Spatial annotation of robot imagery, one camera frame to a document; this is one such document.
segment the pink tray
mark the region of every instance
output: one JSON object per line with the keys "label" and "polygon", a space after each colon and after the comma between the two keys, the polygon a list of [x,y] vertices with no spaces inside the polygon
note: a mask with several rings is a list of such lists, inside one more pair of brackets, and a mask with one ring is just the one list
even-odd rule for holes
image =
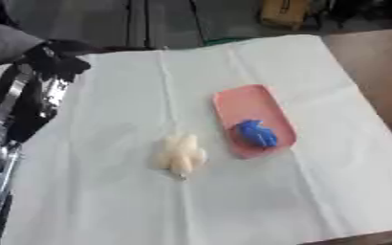
{"label": "pink tray", "polygon": [[[296,140],[295,132],[282,110],[263,85],[246,85],[214,95],[214,106],[225,129],[232,150],[242,158],[252,158],[290,147]],[[234,130],[243,120],[262,120],[278,138],[275,147],[257,147],[246,143]]]}

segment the blue plush toy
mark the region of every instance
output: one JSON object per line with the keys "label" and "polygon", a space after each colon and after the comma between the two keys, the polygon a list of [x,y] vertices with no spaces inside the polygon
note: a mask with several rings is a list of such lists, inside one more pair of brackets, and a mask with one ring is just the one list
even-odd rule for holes
{"label": "blue plush toy", "polygon": [[238,133],[248,142],[262,147],[276,146],[276,135],[266,127],[260,125],[261,120],[245,120],[236,125]]}

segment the white plush toy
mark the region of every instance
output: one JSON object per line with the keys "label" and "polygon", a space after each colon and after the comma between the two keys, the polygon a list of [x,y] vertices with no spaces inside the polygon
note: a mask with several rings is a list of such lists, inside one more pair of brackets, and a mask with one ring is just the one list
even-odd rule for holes
{"label": "white plush toy", "polygon": [[194,134],[168,136],[163,142],[159,157],[159,167],[169,169],[173,174],[185,179],[194,168],[207,161],[207,153],[198,146]]}

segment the gray sleeve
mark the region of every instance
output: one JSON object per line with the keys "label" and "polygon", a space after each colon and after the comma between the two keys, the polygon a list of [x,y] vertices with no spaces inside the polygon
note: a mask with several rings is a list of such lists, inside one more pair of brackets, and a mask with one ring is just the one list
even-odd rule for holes
{"label": "gray sleeve", "polygon": [[0,25],[0,64],[18,59],[30,48],[43,41],[33,35]]}

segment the wire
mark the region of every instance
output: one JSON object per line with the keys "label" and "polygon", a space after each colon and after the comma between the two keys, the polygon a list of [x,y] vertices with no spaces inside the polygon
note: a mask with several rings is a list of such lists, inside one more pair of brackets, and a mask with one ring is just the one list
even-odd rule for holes
{"label": "wire", "polygon": [[130,46],[130,42],[131,42],[131,25],[132,25],[132,17],[133,17],[132,0],[127,0],[126,10],[127,10],[127,23],[126,23],[125,46],[128,47]]}
{"label": "wire", "polygon": [[145,17],[145,40],[144,47],[151,48],[151,36],[150,36],[150,10],[149,0],[144,0],[144,17]]}
{"label": "wire", "polygon": [[190,3],[190,9],[193,13],[194,20],[196,22],[196,28],[198,29],[199,38],[201,39],[202,45],[205,45],[206,39],[204,37],[204,32],[202,30],[201,20],[199,19],[198,8],[196,6],[196,2],[194,0],[188,0]]}

